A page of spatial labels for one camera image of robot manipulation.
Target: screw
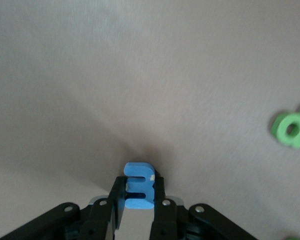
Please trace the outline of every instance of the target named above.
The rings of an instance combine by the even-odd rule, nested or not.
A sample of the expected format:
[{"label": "screw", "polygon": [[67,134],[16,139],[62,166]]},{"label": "screw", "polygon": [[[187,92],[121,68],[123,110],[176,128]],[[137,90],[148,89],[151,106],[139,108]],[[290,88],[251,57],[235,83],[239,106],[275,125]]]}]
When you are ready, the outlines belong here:
[{"label": "screw", "polygon": [[195,211],[197,212],[197,213],[203,213],[204,211],[205,211],[205,209],[202,207],[202,206],[196,206],[195,207]]},{"label": "screw", "polygon": [[72,206],[67,206],[64,211],[65,212],[70,212],[72,209],[74,209]]},{"label": "screw", "polygon": [[99,202],[99,205],[100,206],[103,206],[103,205],[106,205],[107,204],[107,200],[102,200]]},{"label": "screw", "polygon": [[169,206],[170,205],[170,201],[168,199],[165,199],[162,201],[162,205],[163,206]]}]

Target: green object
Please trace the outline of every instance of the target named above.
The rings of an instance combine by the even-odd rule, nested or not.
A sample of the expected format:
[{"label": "green object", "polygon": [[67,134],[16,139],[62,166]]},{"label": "green object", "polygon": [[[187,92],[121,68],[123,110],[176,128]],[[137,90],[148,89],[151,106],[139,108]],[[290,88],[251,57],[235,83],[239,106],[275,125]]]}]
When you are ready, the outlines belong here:
[{"label": "green object", "polygon": [[280,114],[272,125],[271,133],[280,143],[299,149],[300,112]]}]

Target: green foam letter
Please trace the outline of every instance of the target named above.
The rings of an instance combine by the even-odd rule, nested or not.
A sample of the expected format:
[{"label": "green foam letter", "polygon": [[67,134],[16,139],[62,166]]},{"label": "green foam letter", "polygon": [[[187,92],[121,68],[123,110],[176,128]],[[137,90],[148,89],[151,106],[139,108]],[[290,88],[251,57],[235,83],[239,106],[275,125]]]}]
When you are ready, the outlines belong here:
[{"label": "green foam letter", "polygon": [[300,148],[300,112],[280,114],[272,125],[271,133],[280,143]]}]

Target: table surface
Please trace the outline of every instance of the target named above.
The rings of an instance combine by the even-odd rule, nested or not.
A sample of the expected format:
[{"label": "table surface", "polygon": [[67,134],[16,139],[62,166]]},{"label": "table surface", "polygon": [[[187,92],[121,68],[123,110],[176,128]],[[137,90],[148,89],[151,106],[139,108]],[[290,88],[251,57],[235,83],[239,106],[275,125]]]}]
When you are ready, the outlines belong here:
[{"label": "table surface", "polygon": [[144,161],[186,207],[300,237],[300,149],[269,131],[299,108],[300,1],[0,1],[0,236]]}]

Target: blue foam letter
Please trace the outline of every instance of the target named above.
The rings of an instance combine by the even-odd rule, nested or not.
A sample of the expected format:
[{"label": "blue foam letter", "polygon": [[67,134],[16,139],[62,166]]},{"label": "blue foam letter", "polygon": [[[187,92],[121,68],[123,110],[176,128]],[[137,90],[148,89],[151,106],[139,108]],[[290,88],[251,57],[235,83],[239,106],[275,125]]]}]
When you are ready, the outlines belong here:
[{"label": "blue foam letter", "polygon": [[145,195],[145,198],[128,198],[125,200],[125,207],[128,209],[152,209],[155,206],[154,167],[146,162],[128,162],[123,172],[129,177],[126,181],[126,192]]}]

